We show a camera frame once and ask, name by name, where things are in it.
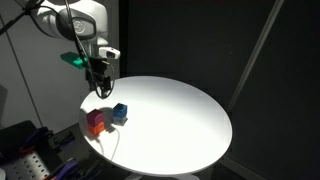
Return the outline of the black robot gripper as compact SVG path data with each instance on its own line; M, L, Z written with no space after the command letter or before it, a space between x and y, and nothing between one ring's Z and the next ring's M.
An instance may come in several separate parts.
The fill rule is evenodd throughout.
M105 74L107 64L105 59L90 58L90 66L86 67L86 80L89 83L90 91L101 90L101 97L107 98L111 91L111 78Z

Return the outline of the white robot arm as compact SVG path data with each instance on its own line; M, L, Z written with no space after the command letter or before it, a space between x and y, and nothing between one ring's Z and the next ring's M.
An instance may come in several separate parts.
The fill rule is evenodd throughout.
M60 55L61 59L85 70L89 89L101 99L112 92L115 80L110 59L119 59L120 51L108 43L108 13L95 0L23 0L23 10L44 34L72 41L77 51Z

